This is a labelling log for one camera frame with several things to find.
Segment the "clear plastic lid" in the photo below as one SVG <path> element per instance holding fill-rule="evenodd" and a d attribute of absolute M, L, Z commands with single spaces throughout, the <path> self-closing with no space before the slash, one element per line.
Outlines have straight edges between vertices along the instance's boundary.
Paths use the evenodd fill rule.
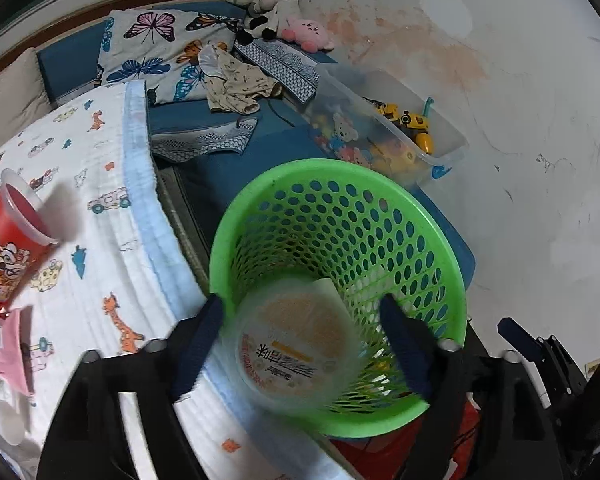
<path fill-rule="evenodd" d="M 349 387 L 365 344 L 330 278 L 285 276 L 245 296 L 223 336 L 227 373 L 262 408 L 303 414 Z"/>

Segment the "pink snack packet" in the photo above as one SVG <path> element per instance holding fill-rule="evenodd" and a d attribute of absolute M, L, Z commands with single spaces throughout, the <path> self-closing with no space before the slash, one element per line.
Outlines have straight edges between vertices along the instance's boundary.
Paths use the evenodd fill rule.
<path fill-rule="evenodd" d="M 0 317 L 0 378 L 24 396 L 32 396 L 21 351 L 21 310 Z"/>

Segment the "red snack cup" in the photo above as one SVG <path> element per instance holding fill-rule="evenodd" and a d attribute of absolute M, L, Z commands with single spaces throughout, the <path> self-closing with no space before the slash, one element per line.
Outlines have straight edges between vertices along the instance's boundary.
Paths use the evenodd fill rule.
<path fill-rule="evenodd" d="M 0 311 L 32 266 L 59 243 L 43 216 L 43 202 L 14 170 L 0 179 Z"/>

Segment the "white cartoon print blanket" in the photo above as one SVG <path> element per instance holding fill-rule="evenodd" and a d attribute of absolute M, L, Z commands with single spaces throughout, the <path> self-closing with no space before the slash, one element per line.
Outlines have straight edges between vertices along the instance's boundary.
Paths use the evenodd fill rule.
<path fill-rule="evenodd" d="M 30 443 L 46 441 L 80 356 L 129 352 L 195 314 L 204 292 L 157 195 L 145 86 L 106 84 L 53 110 L 0 147 L 41 197 L 59 244 L 21 282 L 24 359 L 33 393 L 16 399 Z M 345 479 L 323 439 L 242 400 L 218 352 L 175 408 L 212 479 Z"/>

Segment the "green plastic mesh basket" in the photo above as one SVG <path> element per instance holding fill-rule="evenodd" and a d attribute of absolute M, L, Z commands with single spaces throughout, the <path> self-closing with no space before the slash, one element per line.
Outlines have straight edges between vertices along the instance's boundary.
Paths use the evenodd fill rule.
<path fill-rule="evenodd" d="M 463 342 L 465 285 L 437 222 L 407 190 L 350 162 L 309 158 L 252 179 L 216 230 L 210 289 L 232 318 L 248 292 L 276 278 L 329 278 L 360 328 L 368 360 L 352 384 L 302 425 L 367 438 L 409 424 L 426 403 L 408 390 L 379 321 L 391 294 L 434 336 Z"/>

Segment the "white paper cup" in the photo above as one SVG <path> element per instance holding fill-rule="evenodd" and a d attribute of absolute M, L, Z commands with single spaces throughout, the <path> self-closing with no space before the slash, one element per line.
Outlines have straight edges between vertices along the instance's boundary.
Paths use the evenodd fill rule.
<path fill-rule="evenodd" d="M 26 427 L 22 418 L 4 400 L 0 400 L 0 436 L 12 446 L 20 445 L 26 436 Z"/>

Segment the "yellow toy truck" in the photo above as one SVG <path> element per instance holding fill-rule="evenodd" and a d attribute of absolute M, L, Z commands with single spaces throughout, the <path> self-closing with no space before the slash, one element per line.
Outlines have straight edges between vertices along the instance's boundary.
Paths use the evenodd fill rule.
<path fill-rule="evenodd" d="M 408 136 L 421 151 L 427 155 L 434 152 L 434 140 L 432 140 L 429 133 L 429 113 L 432 104 L 434 104 L 434 99 L 431 96 L 426 99 L 420 114 L 409 110 L 401 110 L 396 103 L 370 100 L 370 104 L 375 107 L 379 114 Z"/>

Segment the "beige patterned garment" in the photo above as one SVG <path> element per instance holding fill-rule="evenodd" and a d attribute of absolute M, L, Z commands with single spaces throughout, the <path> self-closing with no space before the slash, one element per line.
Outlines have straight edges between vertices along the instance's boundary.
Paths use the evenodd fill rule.
<path fill-rule="evenodd" d="M 282 84 L 259 66 L 239 61 L 218 46 L 204 46 L 198 63 L 212 112 L 251 115 L 260 110 L 260 99 L 278 98 L 283 92 Z"/>

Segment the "clear plastic toy bin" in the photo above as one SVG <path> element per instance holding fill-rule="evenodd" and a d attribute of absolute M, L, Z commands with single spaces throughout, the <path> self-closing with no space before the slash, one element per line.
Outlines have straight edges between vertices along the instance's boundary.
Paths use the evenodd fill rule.
<path fill-rule="evenodd" d="M 303 116 L 314 129 L 314 142 L 327 155 L 374 170 L 404 188 L 448 174 L 468 149 L 463 133 L 434 109 L 429 133 L 434 152 L 427 155 L 370 104 L 396 103 L 420 114 L 426 99 L 381 70 L 323 63 L 320 81 Z"/>

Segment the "grey patterned cloth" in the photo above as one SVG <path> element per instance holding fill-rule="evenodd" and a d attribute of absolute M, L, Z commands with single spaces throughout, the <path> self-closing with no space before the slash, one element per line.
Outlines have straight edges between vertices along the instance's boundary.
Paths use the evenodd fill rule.
<path fill-rule="evenodd" d="M 280 41 L 255 39 L 250 44 L 236 44 L 235 51 L 273 77 L 300 103 L 314 97 L 320 81 L 317 62 L 303 52 Z"/>

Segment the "butterfly print pillow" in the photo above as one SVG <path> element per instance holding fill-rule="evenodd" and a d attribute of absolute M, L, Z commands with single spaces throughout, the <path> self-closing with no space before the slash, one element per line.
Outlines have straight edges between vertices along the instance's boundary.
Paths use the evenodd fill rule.
<path fill-rule="evenodd" d="M 180 10 L 114 10 L 104 23 L 98 84 L 145 81 L 151 105 L 203 100 L 198 55 L 208 44 L 229 51 L 238 18 Z"/>

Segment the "beige pillow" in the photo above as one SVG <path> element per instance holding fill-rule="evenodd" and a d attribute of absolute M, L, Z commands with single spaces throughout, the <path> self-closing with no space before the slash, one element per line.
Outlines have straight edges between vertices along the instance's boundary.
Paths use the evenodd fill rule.
<path fill-rule="evenodd" d="M 32 48 L 0 73 L 0 147 L 52 110 Z"/>

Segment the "pink plush toy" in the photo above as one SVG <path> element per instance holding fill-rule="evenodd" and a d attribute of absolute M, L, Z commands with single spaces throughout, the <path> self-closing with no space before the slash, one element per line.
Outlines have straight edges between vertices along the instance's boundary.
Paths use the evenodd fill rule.
<path fill-rule="evenodd" d="M 290 18 L 282 30 L 282 38 L 309 53 L 331 51 L 335 45 L 328 30 L 319 22 L 305 18 Z"/>

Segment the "cow plush toy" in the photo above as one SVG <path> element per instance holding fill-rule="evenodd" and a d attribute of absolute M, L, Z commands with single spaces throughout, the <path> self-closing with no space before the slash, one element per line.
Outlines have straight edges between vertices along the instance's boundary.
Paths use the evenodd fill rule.
<path fill-rule="evenodd" d="M 246 10 L 244 24 L 236 32 L 238 44 L 255 39 L 273 41 L 283 37 L 291 18 L 300 18 L 299 0 L 225 0 Z"/>

